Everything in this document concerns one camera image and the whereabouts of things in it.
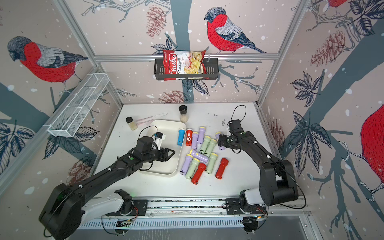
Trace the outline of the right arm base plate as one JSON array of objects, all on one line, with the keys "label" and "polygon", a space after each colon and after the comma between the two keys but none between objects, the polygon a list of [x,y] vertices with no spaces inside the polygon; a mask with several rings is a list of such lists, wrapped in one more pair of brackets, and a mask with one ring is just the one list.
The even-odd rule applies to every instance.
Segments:
[{"label": "right arm base plate", "polygon": [[267,215],[265,204],[250,205],[242,197],[237,199],[225,199],[222,208],[228,215]]}]

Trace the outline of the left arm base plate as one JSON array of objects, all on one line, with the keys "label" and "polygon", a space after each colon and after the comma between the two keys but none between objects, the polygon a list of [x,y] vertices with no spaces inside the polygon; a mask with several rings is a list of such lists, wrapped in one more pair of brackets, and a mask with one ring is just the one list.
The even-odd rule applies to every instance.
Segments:
[{"label": "left arm base plate", "polygon": [[114,213],[108,213],[108,217],[125,217],[125,216],[145,216],[148,206],[148,200],[131,200],[124,201],[122,207]]}]

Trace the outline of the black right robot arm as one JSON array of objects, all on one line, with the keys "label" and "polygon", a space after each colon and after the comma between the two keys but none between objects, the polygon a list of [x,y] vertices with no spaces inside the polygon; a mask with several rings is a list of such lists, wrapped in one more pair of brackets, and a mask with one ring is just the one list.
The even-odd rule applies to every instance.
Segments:
[{"label": "black right robot arm", "polygon": [[241,150],[256,163],[260,169],[259,192],[266,205],[283,204],[299,198],[292,164],[272,155],[251,132],[239,132],[229,137],[219,135],[218,145]]}]

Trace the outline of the blue flashlight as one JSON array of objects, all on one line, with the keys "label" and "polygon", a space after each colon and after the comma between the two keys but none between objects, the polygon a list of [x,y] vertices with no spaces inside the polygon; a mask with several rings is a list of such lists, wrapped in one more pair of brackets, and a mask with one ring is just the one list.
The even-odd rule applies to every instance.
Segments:
[{"label": "blue flashlight", "polygon": [[177,145],[178,146],[182,146],[183,142],[184,142],[184,137],[185,137],[186,129],[180,128],[178,130],[178,133],[179,133],[179,135],[178,135],[178,143],[177,143]]}]

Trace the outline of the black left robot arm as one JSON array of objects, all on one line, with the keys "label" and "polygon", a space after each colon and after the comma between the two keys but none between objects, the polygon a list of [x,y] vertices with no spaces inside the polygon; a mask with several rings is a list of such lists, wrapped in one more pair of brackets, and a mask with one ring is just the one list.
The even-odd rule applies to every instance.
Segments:
[{"label": "black left robot arm", "polygon": [[39,216],[44,231],[56,240],[66,239],[85,219],[83,207],[94,196],[140,170],[143,164],[167,162],[175,153],[169,148],[159,148],[153,138],[144,136],[137,140],[134,148],[101,172],[74,185],[56,186]]}]

